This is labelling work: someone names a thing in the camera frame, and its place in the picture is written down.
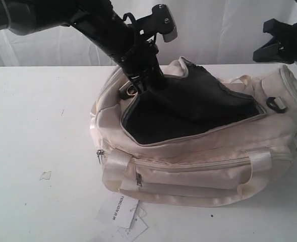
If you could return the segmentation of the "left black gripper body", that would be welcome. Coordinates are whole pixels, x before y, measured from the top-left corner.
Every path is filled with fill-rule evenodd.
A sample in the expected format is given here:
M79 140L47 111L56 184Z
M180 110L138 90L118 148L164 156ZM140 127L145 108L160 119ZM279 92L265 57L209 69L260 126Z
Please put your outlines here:
M115 57L114 61L135 86L162 86L163 74L156 57L159 52L155 44L156 35L147 40L140 34L138 27L128 27L134 35L134 43L121 57Z

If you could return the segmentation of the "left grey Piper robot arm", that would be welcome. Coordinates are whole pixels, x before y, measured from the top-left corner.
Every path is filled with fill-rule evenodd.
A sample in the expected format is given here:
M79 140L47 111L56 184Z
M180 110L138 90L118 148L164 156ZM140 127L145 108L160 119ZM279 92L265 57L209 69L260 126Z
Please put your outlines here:
M188 117L189 106L162 73L156 36L165 42L177 36L167 5L152 8L148 16L120 17L111 1L0 1L0 30L29 35L58 26L73 27L121 67L139 94L150 91L161 104Z

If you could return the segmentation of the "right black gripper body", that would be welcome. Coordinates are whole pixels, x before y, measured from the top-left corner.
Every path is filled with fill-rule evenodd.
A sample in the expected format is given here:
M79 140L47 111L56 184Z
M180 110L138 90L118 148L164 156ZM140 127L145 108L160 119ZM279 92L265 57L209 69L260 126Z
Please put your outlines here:
M278 56L282 63L292 64L297 62L297 23L284 24L279 32Z

